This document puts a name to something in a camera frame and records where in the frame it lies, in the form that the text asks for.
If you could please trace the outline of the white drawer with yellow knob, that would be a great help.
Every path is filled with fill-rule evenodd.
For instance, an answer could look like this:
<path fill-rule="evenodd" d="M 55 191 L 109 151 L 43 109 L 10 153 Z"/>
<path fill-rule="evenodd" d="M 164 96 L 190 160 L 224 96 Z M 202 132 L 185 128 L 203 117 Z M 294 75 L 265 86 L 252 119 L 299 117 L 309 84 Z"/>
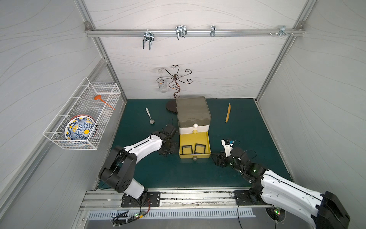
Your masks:
<path fill-rule="evenodd" d="M 198 124 L 194 124 L 192 127 L 184 127 L 179 128 L 179 134 L 197 134 L 202 132 L 208 132 L 210 125 L 199 126 Z"/>

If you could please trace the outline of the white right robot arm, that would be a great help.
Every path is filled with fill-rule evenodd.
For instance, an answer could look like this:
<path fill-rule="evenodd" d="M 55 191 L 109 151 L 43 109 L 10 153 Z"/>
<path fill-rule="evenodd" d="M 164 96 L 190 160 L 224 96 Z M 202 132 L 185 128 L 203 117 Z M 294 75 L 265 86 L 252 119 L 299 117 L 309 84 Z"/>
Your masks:
<path fill-rule="evenodd" d="M 315 229 L 347 229 L 350 216 L 332 192 L 320 193 L 302 187 L 254 163 L 241 148 L 226 146 L 222 154 L 212 154 L 217 166 L 231 167 L 251 184 L 252 203 L 264 202 L 301 218 Z"/>

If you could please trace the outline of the yellow drawer with grey knob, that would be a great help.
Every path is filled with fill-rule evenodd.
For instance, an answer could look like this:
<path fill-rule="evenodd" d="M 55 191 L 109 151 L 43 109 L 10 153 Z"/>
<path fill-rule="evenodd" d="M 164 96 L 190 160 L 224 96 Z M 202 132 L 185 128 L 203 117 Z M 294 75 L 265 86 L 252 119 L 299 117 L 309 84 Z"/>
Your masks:
<path fill-rule="evenodd" d="M 206 145 L 205 154 L 194 154 L 195 144 Z M 185 145 L 192 145 L 193 154 L 182 155 L 181 147 L 185 146 Z M 201 158 L 209 158 L 210 156 L 211 156 L 211 148 L 210 148 L 208 132 L 202 132 L 202 133 L 197 133 L 197 134 L 186 134 L 186 135 L 179 136 L 179 157 L 180 157 L 180 159 L 198 160 Z"/>

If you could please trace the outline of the black brooch box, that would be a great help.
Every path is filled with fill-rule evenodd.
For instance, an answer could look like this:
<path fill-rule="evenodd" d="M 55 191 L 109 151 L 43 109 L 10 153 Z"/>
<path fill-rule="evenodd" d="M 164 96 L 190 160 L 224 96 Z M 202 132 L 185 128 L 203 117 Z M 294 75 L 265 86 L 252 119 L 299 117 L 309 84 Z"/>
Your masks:
<path fill-rule="evenodd" d="M 195 144 L 194 154 L 205 154 L 206 145 L 204 144 Z"/>
<path fill-rule="evenodd" d="M 182 155 L 191 155 L 193 154 L 193 147 L 192 145 L 185 145 L 181 147 Z"/>

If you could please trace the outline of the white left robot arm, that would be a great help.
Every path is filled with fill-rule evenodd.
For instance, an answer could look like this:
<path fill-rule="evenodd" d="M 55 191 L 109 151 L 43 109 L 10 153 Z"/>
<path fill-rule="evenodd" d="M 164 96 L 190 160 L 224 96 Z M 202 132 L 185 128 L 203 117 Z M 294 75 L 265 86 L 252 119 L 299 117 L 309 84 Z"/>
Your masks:
<path fill-rule="evenodd" d="M 147 188 L 133 178 L 136 165 L 155 151 L 163 156 L 173 153 L 176 147 L 173 137 L 176 132 L 174 126 L 166 125 L 162 131 L 155 131 L 136 144 L 116 146 L 109 152 L 99 172 L 100 181 L 118 193 L 126 194 L 144 204 Z"/>

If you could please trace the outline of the olive green drawer cabinet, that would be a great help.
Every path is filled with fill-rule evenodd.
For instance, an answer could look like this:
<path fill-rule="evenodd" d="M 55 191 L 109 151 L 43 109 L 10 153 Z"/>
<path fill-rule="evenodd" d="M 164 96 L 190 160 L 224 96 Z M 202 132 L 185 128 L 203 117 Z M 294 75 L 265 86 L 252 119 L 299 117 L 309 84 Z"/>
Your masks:
<path fill-rule="evenodd" d="M 210 110 L 204 96 L 176 100 L 178 126 L 180 128 L 207 126 L 211 123 Z"/>

